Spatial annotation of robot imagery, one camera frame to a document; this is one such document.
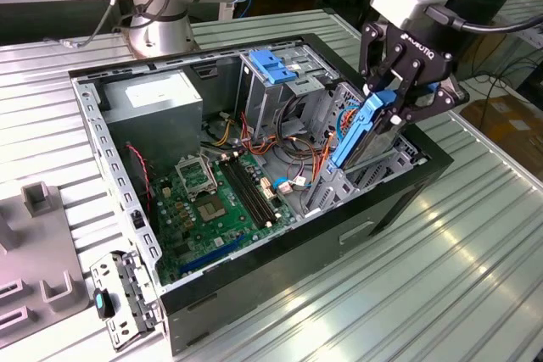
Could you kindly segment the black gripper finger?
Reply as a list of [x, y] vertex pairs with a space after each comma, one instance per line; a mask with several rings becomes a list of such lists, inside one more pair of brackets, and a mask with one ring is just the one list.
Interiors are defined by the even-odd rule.
[[379, 116], [379, 132], [385, 133], [405, 124], [414, 124], [442, 114], [469, 101], [451, 73], [451, 61], [425, 63], [414, 58], [404, 65], [395, 90], [395, 100]]
[[403, 54], [401, 42], [387, 40], [387, 29], [386, 25], [377, 22], [366, 23], [361, 29], [358, 70], [371, 93], [384, 90], [392, 82], [392, 69]]

